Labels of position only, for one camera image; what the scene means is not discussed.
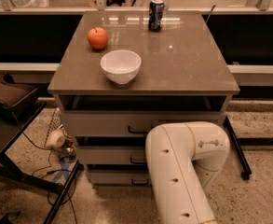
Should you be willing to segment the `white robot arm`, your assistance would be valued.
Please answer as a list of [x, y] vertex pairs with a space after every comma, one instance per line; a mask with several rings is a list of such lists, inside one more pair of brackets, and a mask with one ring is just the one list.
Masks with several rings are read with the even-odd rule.
[[160, 224], [217, 224], [204, 189], [230, 151], [226, 132], [204, 121], [156, 126], [145, 154]]

